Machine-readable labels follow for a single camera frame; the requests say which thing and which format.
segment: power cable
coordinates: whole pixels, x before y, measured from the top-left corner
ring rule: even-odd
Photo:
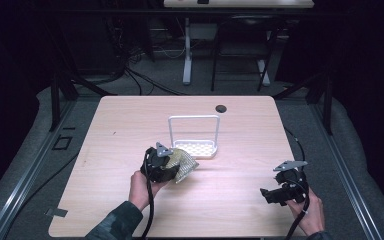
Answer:
[[[146,228],[142,233],[142,239],[146,239],[146,235],[148,235],[149,229],[151,229],[152,220],[154,219],[154,195],[152,194],[152,187],[151,187],[151,180],[149,178],[148,174],[148,167],[146,163],[146,159],[148,156],[148,152],[145,153],[145,156],[143,158],[143,165],[145,166],[145,177],[146,177],[146,188],[148,189],[148,200],[149,200],[149,218],[148,223],[146,224]]]
[[[135,81],[136,85],[138,85],[139,96],[142,96],[142,87],[140,86],[139,82],[136,80],[136,78],[129,71],[126,71],[126,72],[133,79],[133,81]]]
[[[43,187],[48,184],[55,176],[57,176],[62,170],[64,170],[71,162],[73,162],[74,159],[76,159],[76,157],[79,155],[79,152],[77,152],[73,157],[71,157],[71,159],[65,163],[58,171],[56,171],[54,174],[52,174],[51,177],[49,177],[44,183],[42,183],[42,185],[40,185],[36,191],[34,191],[32,193],[32,195],[30,195],[29,198],[27,198],[27,200],[21,205],[20,209],[18,209],[17,213],[15,214],[14,218],[11,220],[11,223],[9,224],[9,227],[8,229],[6,230],[5,232],[5,235],[3,237],[3,239],[6,239],[8,237],[8,234],[9,234],[9,231],[11,230],[12,226],[14,225],[14,222],[15,220],[17,219],[17,217],[20,215],[20,213],[23,211],[24,207],[26,207],[28,205],[28,203],[33,199],[34,196],[36,196],[36,194],[43,189]]]
[[[114,82],[116,81],[117,79],[121,78],[124,74],[124,71],[118,71],[116,73],[114,73],[113,75],[111,75],[109,78],[107,79],[100,79],[100,80],[88,80],[90,83],[93,83],[95,85],[101,85],[101,84],[105,84],[105,83],[110,83],[110,82]]]
[[[298,138],[292,133],[291,130],[289,130],[285,126],[283,126],[283,128],[285,129],[286,132],[288,132],[294,138],[295,142],[298,144],[298,146],[299,146],[299,148],[301,150],[302,161],[305,161],[304,149],[303,149],[301,143],[299,142]],[[304,170],[304,166],[300,167],[299,170],[303,171]],[[310,206],[310,197],[308,196],[308,189],[305,189],[301,184],[299,184],[299,183],[297,183],[295,181],[292,181],[292,180],[288,180],[288,181],[293,183],[293,184],[296,184],[297,186],[299,186],[304,191],[304,193],[305,193],[305,201],[304,201],[304,206],[303,206],[302,211],[298,214],[297,218],[295,218],[294,222],[292,223],[292,225],[291,225],[291,227],[290,227],[290,229],[288,231],[288,234],[286,235],[285,240],[289,240],[292,237],[292,234],[294,233],[295,229],[299,225],[300,221],[304,218],[305,214],[307,213],[308,207]]]
[[[140,73],[138,73],[138,72],[132,70],[132,69],[129,68],[129,67],[126,67],[126,72],[130,72],[131,74],[136,75],[136,76],[142,78],[143,80],[145,80],[145,81],[151,83],[152,85],[154,85],[155,87],[157,87],[157,88],[163,90],[164,92],[167,92],[167,93],[170,93],[170,94],[174,94],[174,95],[188,95],[188,94],[186,94],[186,93],[182,93],[182,92],[178,92],[178,91],[176,91],[176,90],[170,89],[170,88],[164,86],[163,84],[158,83],[158,82],[156,82],[155,80],[152,80],[152,79],[149,78],[148,76],[145,76],[145,75],[143,75],[143,74],[140,74]]]

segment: desk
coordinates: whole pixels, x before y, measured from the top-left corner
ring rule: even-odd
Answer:
[[[225,113],[216,112],[220,104]],[[49,234],[85,236],[127,199],[130,176],[145,150],[156,141],[170,146],[170,116],[209,114],[220,116],[218,152],[197,160],[185,180],[158,193],[148,236],[285,236],[293,222],[289,208],[267,204],[259,191],[278,188],[273,168],[293,159],[275,102],[267,96],[102,98],[58,206],[68,213],[54,217]],[[146,208],[134,236],[142,234],[148,213]],[[296,234],[303,235],[299,229]]]
[[[208,4],[198,4],[197,0],[164,0],[167,8],[312,8],[312,0],[210,0]],[[189,18],[185,19],[185,67],[183,69],[183,84],[191,83],[192,53],[190,50],[190,28]],[[264,69],[264,61],[258,61],[260,71]],[[264,76],[263,84],[270,85],[268,75]]]

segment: table leg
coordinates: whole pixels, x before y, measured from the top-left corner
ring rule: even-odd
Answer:
[[[258,60],[257,64],[258,64],[258,70],[260,72],[262,72],[264,70],[264,66],[265,66],[264,60],[262,60],[262,59]],[[265,86],[265,87],[270,86],[269,74],[267,72],[266,72],[266,74],[264,75],[264,78],[263,78],[263,86]]]
[[[185,68],[183,70],[183,84],[189,85],[191,83],[192,74],[192,53],[191,53],[191,37],[190,37],[189,18],[185,19]]]

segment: black cable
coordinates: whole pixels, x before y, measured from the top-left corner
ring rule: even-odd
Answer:
[[[67,75],[73,83],[78,83],[78,84],[88,88],[89,90],[92,90],[93,92],[95,92],[101,96],[107,96],[107,95],[115,96],[115,95],[117,95],[114,93],[109,93],[109,92],[103,90],[102,88],[97,87],[95,84],[92,84],[91,82],[87,81],[83,77],[76,75],[76,74],[73,74],[69,71],[62,71],[61,73]]]
[[[151,83],[151,84],[153,84],[155,87],[157,87],[157,88],[163,90],[164,92],[167,92],[167,93],[170,93],[170,94],[174,94],[174,95],[188,95],[188,94],[186,94],[186,93],[182,93],[182,92],[178,92],[178,91],[175,91],[175,90],[173,90],[173,89],[170,89],[170,88],[164,86],[163,84],[158,83],[158,82],[152,80],[151,78],[149,78],[149,77],[147,77],[147,76],[145,76],[145,75],[143,75],[143,74],[140,74],[140,73],[138,73],[138,72],[132,70],[132,69],[129,68],[129,67],[126,67],[126,71],[127,71],[127,72],[130,72],[131,74],[134,74],[134,75],[136,75],[136,76],[138,76],[138,77],[140,77],[140,78],[142,78],[143,80],[145,80],[145,81],[147,81],[147,82],[149,82],[149,83]]]
[[[129,50],[129,62],[136,64],[142,60],[142,54],[145,54],[142,48],[139,46],[133,46]]]
[[[149,92],[148,92],[146,95],[147,95],[147,96],[151,95],[152,92],[154,91],[154,89],[155,89],[155,85],[152,84],[152,88],[151,88],[151,90],[149,90]]]
[[[301,150],[301,155],[302,155],[302,161],[305,161],[305,153],[304,153],[304,148],[302,147],[301,143],[299,142],[298,138],[285,126],[283,126],[286,132],[288,132],[295,140],[295,142],[298,144],[298,147]]]
[[[112,74],[109,78],[107,79],[100,79],[100,80],[88,80],[89,82],[95,84],[95,85],[101,85],[101,84],[105,84],[105,83],[110,83],[110,82],[114,82],[115,80],[121,78],[124,74],[124,71],[119,71],[119,72],[116,72],[114,74]]]
[[[299,148],[301,150],[302,161],[305,161],[304,149],[303,149],[301,143],[299,142],[298,138],[292,133],[291,130],[289,130],[285,126],[283,126],[283,128],[285,129],[286,132],[288,132],[294,138],[295,142],[298,144],[298,146],[299,146]],[[300,167],[300,171],[303,171],[303,170],[304,170],[304,166]],[[292,237],[292,234],[294,233],[295,229],[299,225],[299,222],[302,220],[302,218],[304,218],[304,216],[305,216],[305,214],[307,212],[307,209],[310,206],[310,197],[308,196],[308,189],[305,189],[301,184],[299,184],[299,183],[297,183],[295,181],[291,181],[291,180],[288,180],[288,181],[291,182],[291,183],[296,184],[302,190],[304,190],[304,192],[305,192],[305,201],[304,201],[304,206],[303,206],[302,211],[298,214],[297,218],[295,218],[294,222],[292,223],[292,225],[291,225],[291,227],[289,229],[289,232],[286,235],[285,240],[289,240]]]
[[[185,45],[185,40],[180,40],[180,39],[175,39],[175,38],[167,38],[167,39],[164,39],[160,42],[156,42],[154,43],[154,47],[163,47],[163,46],[166,46],[166,45],[179,45],[181,47],[183,47]]]
[[[149,218],[148,218],[148,223],[146,225],[145,230],[142,233],[142,239],[146,239],[146,235],[148,235],[149,229],[151,228],[152,225],[152,220],[154,218],[154,195],[152,194],[152,187],[151,187],[151,180],[149,179],[149,174],[148,174],[148,167],[146,163],[148,153],[145,153],[145,157],[143,159],[143,166],[145,169],[145,177],[146,177],[146,188],[148,189],[148,197],[149,197]]]
[[[139,88],[139,96],[142,96],[142,87],[140,86],[138,80],[136,80],[135,77],[133,77],[133,75],[128,71],[126,70],[127,74],[133,79],[133,81],[135,81],[136,85],[138,85],[138,88]]]
[[[304,206],[302,208],[302,211],[298,214],[297,218],[295,218],[294,222],[292,223],[291,227],[289,228],[289,232],[285,237],[285,240],[289,240],[292,237],[292,234],[295,232],[295,229],[297,228],[299,222],[304,218],[305,214],[307,214],[308,207],[310,206],[310,196],[308,196],[308,189],[305,189],[301,184],[288,180],[291,183],[294,183],[298,185],[302,190],[305,192],[305,201]]]
[[[73,157],[71,157],[71,159],[65,163],[58,171],[56,171],[54,174],[52,174],[52,176],[50,178],[48,178],[48,180],[46,180],[44,183],[42,183],[42,185],[39,186],[39,188],[36,189],[36,191],[34,191],[32,193],[32,195],[30,195],[29,198],[27,198],[27,200],[21,205],[21,207],[18,209],[17,213],[15,214],[14,218],[11,220],[11,223],[9,224],[9,227],[8,229],[6,230],[5,232],[5,236],[3,239],[6,239],[8,237],[8,234],[9,234],[9,231],[11,230],[12,228],[12,225],[14,224],[15,220],[17,219],[17,217],[20,215],[21,211],[24,209],[25,206],[27,206],[27,204],[33,199],[34,196],[36,196],[36,194],[43,189],[43,187],[48,184],[55,176],[57,176],[62,170],[64,170],[74,159],[76,159],[76,157],[79,155],[79,152],[77,152]]]

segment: white desk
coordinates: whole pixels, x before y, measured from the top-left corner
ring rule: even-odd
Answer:
[[[219,104],[225,113],[215,111]],[[67,215],[54,217],[49,234],[85,236],[127,199],[146,149],[157,141],[170,146],[170,116],[208,114],[220,116],[217,155],[198,160],[185,180],[158,193],[148,236],[285,236],[293,222],[289,208],[267,204],[259,189],[278,188],[272,170],[293,155],[274,100],[264,96],[102,98],[58,206]],[[148,212],[134,236],[142,234]]]
[[[312,8],[312,0],[209,0],[208,4],[198,4],[197,0],[164,0],[167,8]],[[185,19],[185,67],[183,70],[183,84],[191,83],[192,52],[190,50],[190,23]],[[264,69],[264,62],[258,61],[260,71]],[[263,84],[270,85],[268,76],[264,76]]]

